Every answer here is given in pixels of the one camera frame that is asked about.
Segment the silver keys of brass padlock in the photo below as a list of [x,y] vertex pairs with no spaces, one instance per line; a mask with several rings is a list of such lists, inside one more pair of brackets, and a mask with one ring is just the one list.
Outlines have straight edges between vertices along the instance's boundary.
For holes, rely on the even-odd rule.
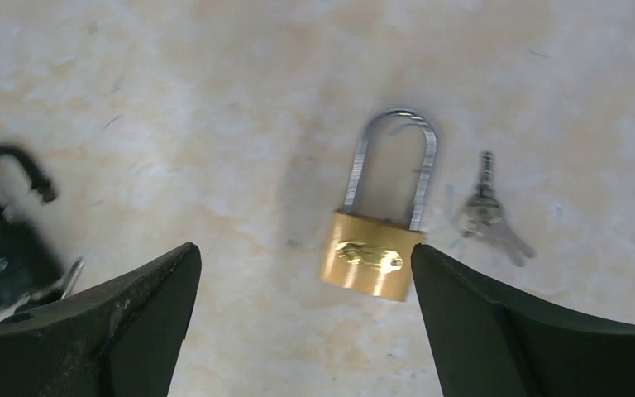
[[508,224],[504,208],[494,191],[494,154],[480,152],[480,168],[472,194],[455,213],[454,220],[464,238],[476,238],[503,251],[511,262],[524,267],[535,250]]

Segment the black-headed keys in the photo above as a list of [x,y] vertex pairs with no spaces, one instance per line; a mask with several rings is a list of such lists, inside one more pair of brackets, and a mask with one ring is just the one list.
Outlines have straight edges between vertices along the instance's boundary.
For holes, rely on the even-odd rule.
[[65,267],[28,221],[0,220],[0,311],[62,288]]

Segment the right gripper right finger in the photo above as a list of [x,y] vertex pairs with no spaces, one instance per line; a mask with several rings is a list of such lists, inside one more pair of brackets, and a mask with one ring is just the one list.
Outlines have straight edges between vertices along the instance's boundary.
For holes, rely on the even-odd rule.
[[446,396],[635,396],[635,324],[553,304],[418,244],[413,280]]

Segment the long-shackle brass padlock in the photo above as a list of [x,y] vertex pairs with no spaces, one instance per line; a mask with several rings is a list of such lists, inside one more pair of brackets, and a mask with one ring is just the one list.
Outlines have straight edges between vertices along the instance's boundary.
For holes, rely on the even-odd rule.
[[[393,117],[407,118],[424,135],[423,163],[409,209],[408,224],[367,217],[356,211],[360,182],[366,169],[370,143],[379,125]],[[391,108],[373,116],[365,125],[355,157],[343,205],[333,213],[332,230],[324,248],[319,278],[328,284],[362,294],[404,302],[412,279],[411,254],[423,243],[419,223],[437,154],[437,132],[421,112]]]

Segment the black Kaijing padlock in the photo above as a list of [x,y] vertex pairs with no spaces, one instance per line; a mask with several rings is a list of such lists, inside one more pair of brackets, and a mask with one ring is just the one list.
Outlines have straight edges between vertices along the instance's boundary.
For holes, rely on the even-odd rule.
[[[57,199],[51,178],[24,149],[0,144],[0,157],[4,156],[11,156],[21,166],[42,203]],[[34,225],[27,220],[7,219],[0,205],[0,311],[49,289],[63,275],[63,266]]]

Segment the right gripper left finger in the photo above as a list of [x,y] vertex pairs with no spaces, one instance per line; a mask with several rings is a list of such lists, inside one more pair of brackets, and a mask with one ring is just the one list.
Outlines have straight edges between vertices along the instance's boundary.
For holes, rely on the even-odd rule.
[[166,396],[202,271],[187,242],[0,322],[0,396]]

